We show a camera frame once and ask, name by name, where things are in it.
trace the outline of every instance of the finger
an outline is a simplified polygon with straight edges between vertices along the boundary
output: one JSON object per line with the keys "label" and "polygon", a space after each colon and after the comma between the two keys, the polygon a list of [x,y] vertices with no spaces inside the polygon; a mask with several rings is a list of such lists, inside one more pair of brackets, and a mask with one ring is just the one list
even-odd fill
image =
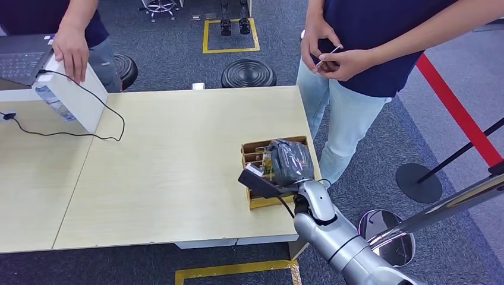
{"label": "finger", "polygon": [[343,48],[343,45],[339,41],[339,38],[336,35],[336,33],[334,32],[334,30],[332,30],[331,33],[329,33],[327,35],[327,38],[332,42],[332,44],[334,45],[334,47],[340,46],[340,49]]}
{"label": "finger", "polygon": [[72,58],[74,60],[74,80],[80,83],[82,78],[82,56],[78,53],[74,53]]}
{"label": "finger", "polygon": [[72,53],[63,53],[63,63],[65,65],[65,74],[74,79],[74,60],[72,58]]}
{"label": "finger", "polygon": [[330,72],[329,66],[325,62],[322,62],[322,64],[319,65],[319,72],[320,71]]}
{"label": "finger", "polygon": [[54,50],[54,57],[56,61],[61,61],[63,59],[63,52],[61,52],[61,49],[59,48],[58,44],[53,43],[52,49]]}
{"label": "finger", "polygon": [[319,50],[319,40],[314,37],[309,40],[310,43],[310,53],[317,58],[322,54],[321,51]]}
{"label": "finger", "polygon": [[327,64],[330,71],[337,71],[339,69],[339,65],[337,65],[334,61],[324,61],[324,63]]}
{"label": "finger", "polygon": [[87,60],[89,58],[89,51],[88,50],[85,50],[84,51],[84,56],[81,58],[82,62],[82,71],[81,71],[81,78],[80,78],[80,81],[84,82],[86,80],[86,69],[87,69]]}
{"label": "finger", "polygon": [[345,56],[345,52],[339,53],[323,53],[319,56],[319,60],[321,61],[335,61],[341,62],[342,58]]}
{"label": "finger", "polygon": [[301,41],[301,59],[309,70],[311,70],[313,73],[317,72],[317,67],[315,66],[315,63],[310,56],[310,45],[308,44],[308,40],[306,39],[303,39]]}
{"label": "finger", "polygon": [[320,72],[320,75],[322,75],[328,79],[339,80],[339,72],[338,71],[330,71],[330,72],[322,71],[322,72]]}

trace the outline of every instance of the small white object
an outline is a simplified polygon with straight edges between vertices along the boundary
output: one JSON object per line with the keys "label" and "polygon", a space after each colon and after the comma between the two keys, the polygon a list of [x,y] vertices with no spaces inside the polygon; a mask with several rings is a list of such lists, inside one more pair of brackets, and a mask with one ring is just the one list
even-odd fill
{"label": "small white object", "polygon": [[[333,49],[330,53],[335,53],[338,49],[340,49],[341,46],[337,46],[335,49]],[[323,61],[319,61],[319,63],[316,65],[317,68],[319,68],[322,65]]]}
{"label": "small white object", "polygon": [[203,82],[193,83],[193,90],[203,90],[203,89],[204,89]]}
{"label": "small white object", "polygon": [[255,167],[251,163],[247,164],[247,166],[245,167],[245,169],[248,169],[248,170],[252,171],[255,175],[257,175],[259,177],[263,177],[264,171],[261,171],[259,168]]}

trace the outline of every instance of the chrome base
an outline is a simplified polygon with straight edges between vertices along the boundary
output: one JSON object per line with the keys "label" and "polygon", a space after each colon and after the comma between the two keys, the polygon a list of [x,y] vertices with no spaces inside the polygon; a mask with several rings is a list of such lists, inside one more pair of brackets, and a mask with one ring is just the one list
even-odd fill
{"label": "chrome base", "polygon": [[150,14],[150,21],[156,22],[154,16],[157,13],[169,13],[171,15],[171,19],[174,20],[175,16],[172,12],[172,9],[179,10],[177,7],[177,3],[174,0],[143,0],[144,9],[146,10],[146,14]]}
{"label": "chrome base", "polygon": [[[357,232],[365,240],[369,240],[373,236],[397,226],[400,222],[402,219],[390,211],[372,210],[363,215],[359,221]],[[371,249],[391,266],[402,267],[410,263],[415,255],[415,237],[410,233],[379,248],[371,247]]]}

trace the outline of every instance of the gray carpet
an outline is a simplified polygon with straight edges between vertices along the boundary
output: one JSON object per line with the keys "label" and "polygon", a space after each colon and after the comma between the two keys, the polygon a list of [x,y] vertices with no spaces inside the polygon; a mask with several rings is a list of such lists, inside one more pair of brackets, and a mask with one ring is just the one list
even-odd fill
{"label": "gray carpet", "polygon": [[[100,9],[107,11],[104,21],[116,51],[132,56],[140,70],[128,91],[188,89],[195,82],[216,88],[224,67],[243,57],[269,64],[277,72],[279,85],[295,83],[305,0],[296,0],[295,5],[290,0],[277,0],[274,5],[254,0],[261,51],[212,55],[201,53],[203,22],[189,18],[191,13],[215,12],[215,3],[187,0],[187,8],[179,11],[177,20],[158,17],[156,23],[151,23],[147,15],[137,12],[136,2],[100,2]],[[327,116],[315,139],[319,153],[326,136]],[[436,158],[401,101],[393,100],[359,145],[348,170],[330,190],[333,202],[354,223],[373,208],[392,210],[402,217],[413,215],[425,206],[403,195],[394,178],[397,167],[408,162],[432,167]],[[450,181],[443,173],[440,176],[445,195],[452,193]],[[405,273],[428,284],[504,284],[502,267],[468,214],[421,230],[416,240],[417,255],[404,268]],[[177,269],[287,257],[284,243],[190,250],[146,245],[3,254],[0,284],[173,284]],[[298,262],[303,284],[345,284],[311,247]],[[287,270],[278,270],[208,277],[186,284],[292,283]]]}
{"label": "gray carpet", "polygon": [[[504,116],[504,30],[467,33],[427,51],[427,56],[451,87],[476,124],[485,130]],[[411,74],[399,96],[422,137],[438,160],[450,156],[468,142],[468,138],[448,114],[423,76]],[[504,128],[489,136],[496,150],[504,156]],[[455,189],[489,175],[487,163],[472,149],[445,168]],[[470,209],[471,217],[504,264],[504,195]]]}

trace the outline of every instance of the black round stool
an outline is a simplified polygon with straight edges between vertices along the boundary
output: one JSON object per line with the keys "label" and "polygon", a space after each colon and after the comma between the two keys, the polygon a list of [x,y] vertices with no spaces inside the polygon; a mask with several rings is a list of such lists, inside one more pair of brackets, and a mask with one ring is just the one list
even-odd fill
{"label": "black round stool", "polygon": [[276,86],[276,74],[266,64],[245,58],[228,65],[220,82],[222,88]]}
{"label": "black round stool", "polygon": [[137,64],[131,59],[131,57],[120,53],[114,54],[114,63],[117,74],[121,78],[122,90],[124,91],[137,79]]}

